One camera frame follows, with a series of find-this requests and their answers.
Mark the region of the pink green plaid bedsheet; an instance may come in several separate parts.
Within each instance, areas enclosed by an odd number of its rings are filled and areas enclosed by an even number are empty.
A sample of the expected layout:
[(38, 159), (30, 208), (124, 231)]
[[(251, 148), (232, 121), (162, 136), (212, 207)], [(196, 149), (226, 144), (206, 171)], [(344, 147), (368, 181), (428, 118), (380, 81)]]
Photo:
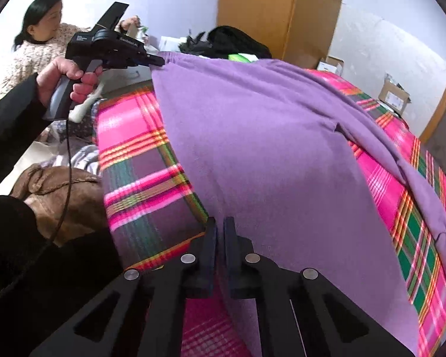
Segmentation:
[[(319, 78), (357, 103), (434, 188), (446, 210), (446, 176), (405, 121), (332, 73)], [(174, 155), (151, 82), (98, 102), (96, 134), (104, 206), (125, 266), (148, 271), (181, 255), (205, 217)], [(446, 338), (446, 276), (434, 240), (408, 190), (358, 145), (352, 151), (392, 237), (409, 300), (419, 317), (418, 351), (433, 356)]]

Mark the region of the woman in floral top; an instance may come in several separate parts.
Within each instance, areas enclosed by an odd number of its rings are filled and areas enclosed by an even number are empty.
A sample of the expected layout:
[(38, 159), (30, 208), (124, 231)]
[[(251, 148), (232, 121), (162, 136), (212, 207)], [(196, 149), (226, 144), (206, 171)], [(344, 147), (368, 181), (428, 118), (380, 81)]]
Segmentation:
[(0, 101), (29, 76), (40, 73), (57, 57), (63, 57), (76, 32), (89, 32), (62, 21), (62, 0), (34, 0), (26, 10), (13, 42), (12, 61), (0, 79)]

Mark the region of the wooden wardrobe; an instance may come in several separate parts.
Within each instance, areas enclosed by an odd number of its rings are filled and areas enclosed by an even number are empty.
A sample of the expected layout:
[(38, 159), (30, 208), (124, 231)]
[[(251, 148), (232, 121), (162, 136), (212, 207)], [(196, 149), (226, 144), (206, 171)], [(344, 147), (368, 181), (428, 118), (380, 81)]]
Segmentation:
[(218, 0), (216, 23), (266, 45), (272, 57), (316, 68), (327, 57), (342, 0)]

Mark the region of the purple fleece garment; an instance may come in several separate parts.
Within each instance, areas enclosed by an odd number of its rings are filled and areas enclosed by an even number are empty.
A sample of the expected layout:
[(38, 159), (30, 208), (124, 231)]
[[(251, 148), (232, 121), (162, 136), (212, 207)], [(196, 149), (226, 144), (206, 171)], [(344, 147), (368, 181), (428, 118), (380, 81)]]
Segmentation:
[(416, 356), (446, 333), (446, 176), (342, 79), (281, 60), (163, 54), (152, 81), (209, 215), (280, 267), (317, 269)]

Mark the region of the operator left black sleeve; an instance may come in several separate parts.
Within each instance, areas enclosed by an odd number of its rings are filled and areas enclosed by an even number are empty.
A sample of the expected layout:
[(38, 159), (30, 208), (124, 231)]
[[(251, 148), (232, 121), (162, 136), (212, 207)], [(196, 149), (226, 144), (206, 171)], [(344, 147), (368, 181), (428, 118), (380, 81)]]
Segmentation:
[(14, 87), (0, 101), (0, 183), (31, 143), (49, 125), (38, 98), (37, 74)]

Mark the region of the small white cardboard box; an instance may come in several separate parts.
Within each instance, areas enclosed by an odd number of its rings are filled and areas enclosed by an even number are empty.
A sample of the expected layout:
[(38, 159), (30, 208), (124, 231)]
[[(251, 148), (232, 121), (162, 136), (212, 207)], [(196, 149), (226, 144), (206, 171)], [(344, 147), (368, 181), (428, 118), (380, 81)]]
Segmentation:
[(327, 56), (321, 58), (317, 65), (317, 71), (329, 72), (338, 76), (342, 76), (344, 60), (336, 57)]

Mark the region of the brown fleece garment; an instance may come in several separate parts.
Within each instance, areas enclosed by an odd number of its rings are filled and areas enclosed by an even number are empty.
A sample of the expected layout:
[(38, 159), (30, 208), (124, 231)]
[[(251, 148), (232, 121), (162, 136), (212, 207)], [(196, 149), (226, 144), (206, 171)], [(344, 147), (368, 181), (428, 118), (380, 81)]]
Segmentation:
[(10, 195), (32, 209), (42, 236), (48, 239), (58, 231), (58, 247), (109, 227), (100, 178), (79, 168), (31, 165)]

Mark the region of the cardboard box with label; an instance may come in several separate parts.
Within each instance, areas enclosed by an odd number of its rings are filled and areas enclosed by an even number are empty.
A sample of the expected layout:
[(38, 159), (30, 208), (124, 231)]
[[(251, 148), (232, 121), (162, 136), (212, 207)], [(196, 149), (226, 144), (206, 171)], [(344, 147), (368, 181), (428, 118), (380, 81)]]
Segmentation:
[(411, 102), (409, 93), (389, 73), (384, 76), (384, 85), (378, 99), (400, 116)]

